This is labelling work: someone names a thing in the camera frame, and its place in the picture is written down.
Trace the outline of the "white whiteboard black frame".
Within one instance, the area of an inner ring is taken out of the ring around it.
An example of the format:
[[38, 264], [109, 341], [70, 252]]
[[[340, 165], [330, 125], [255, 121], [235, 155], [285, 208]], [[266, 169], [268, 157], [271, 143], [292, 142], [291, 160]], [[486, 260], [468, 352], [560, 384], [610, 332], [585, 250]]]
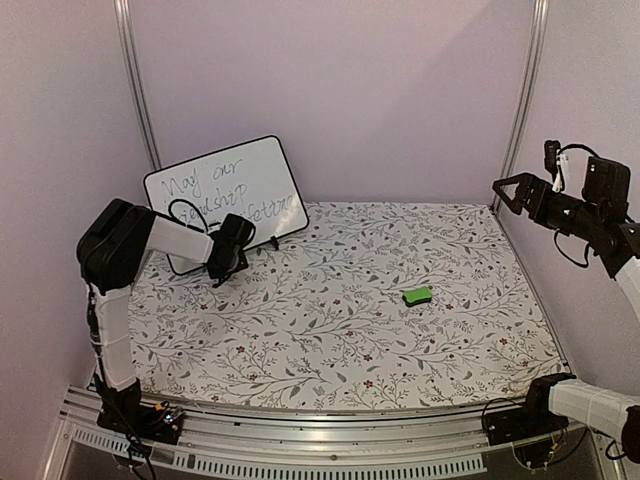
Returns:
[[249, 249], [299, 232], [309, 216], [274, 135], [186, 160], [146, 175], [148, 203], [187, 225], [210, 231], [229, 213], [256, 226]]

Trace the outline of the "green black whiteboard eraser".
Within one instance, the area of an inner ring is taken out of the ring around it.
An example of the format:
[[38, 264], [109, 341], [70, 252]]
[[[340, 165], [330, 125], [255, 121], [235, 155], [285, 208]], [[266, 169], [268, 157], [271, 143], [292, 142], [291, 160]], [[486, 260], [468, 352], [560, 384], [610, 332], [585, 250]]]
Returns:
[[424, 303], [430, 303], [433, 299], [433, 294], [428, 286], [415, 288], [409, 291], [405, 291], [402, 294], [402, 300], [409, 308], [418, 306]]

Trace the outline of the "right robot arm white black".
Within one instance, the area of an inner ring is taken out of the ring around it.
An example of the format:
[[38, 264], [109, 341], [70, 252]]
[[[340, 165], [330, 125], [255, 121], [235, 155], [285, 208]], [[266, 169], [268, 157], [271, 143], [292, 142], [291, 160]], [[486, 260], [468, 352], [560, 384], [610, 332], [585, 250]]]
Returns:
[[[580, 199], [531, 173], [496, 180], [492, 189], [514, 214], [527, 211], [534, 223], [585, 241], [638, 314], [639, 225], [627, 216], [630, 176], [625, 165], [592, 156]], [[572, 419], [620, 445], [622, 458], [639, 462], [637, 397], [556, 373], [531, 382], [518, 414], [517, 427], [524, 435], [537, 436], [553, 422]]]

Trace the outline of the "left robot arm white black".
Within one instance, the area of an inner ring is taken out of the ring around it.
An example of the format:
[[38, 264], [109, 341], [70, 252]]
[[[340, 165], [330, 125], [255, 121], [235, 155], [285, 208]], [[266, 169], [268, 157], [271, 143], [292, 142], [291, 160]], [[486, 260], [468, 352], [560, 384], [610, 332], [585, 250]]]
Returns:
[[177, 256], [205, 267], [217, 286], [248, 267], [245, 247], [255, 225], [228, 214], [213, 232], [177, 218], [115, 199], [103, 210], [76, 249], [87, 291], [87, 323], [96, 355], [96, 388], [111, 419], [128, 434], [148, 426], [139, 405], [141, 386], [133, 366], [128, 304], [145, 255]]

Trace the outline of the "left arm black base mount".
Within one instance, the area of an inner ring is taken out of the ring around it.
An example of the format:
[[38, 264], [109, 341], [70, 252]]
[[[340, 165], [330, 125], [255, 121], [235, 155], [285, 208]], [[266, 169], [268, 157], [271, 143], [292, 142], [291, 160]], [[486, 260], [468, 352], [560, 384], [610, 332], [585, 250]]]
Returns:
[[116, 395], [104, 398], [97, 425], [114, 432], [176, 445], [182, 433], [184, 409], [161, 402], [144, 405], [137, 397]]

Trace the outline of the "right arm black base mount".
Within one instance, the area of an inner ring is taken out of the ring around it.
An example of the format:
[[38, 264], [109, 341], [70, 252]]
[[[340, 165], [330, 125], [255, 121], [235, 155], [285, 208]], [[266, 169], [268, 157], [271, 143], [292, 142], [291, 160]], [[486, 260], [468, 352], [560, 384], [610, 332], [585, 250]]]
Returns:
[[567, 417], [530, 410], [524, 403], [492, 399], [481, 412], [481, 426], [490, 446], [559, 432], [569, 426]]

